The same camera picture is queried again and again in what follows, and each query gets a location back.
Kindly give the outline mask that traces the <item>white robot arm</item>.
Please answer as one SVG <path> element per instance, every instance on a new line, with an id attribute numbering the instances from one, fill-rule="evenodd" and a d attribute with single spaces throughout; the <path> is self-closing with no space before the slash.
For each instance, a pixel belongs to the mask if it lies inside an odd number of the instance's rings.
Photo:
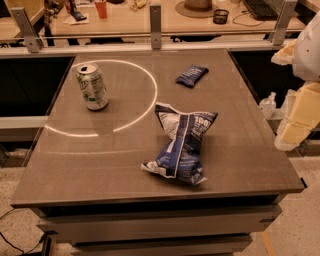
<path id="1" fill-rule="evenodd" d="M 274 141 L 277 149 L 291 151 L 320 123 L 320 11 L 298 38 L 275 53 L 271 61 L 291 64 L 294 76 L 304 81 L 294 98 L 286 98 L 289 113 L 280 122 Z"/>

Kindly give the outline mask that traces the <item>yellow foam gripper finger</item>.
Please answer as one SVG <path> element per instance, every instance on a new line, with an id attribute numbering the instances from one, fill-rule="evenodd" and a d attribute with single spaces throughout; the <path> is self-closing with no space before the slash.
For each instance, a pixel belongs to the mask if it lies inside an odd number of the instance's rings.
<path id="1" fill-rule="evenodd" d="M 286 44 L 282 49 L 277 51 L 271 58 L 271 62 L 277 65 L 291 65 L 293 62 L 293 52 L 297 40 L 293 40 Z"/>
<path id="2" fill-rule="evenodd" d="M 290 111 L 280 122 L 274 145 L 278 150 L 291 151 L 320 124 L 320 84 L 305 82 L 286 100 Z"/>

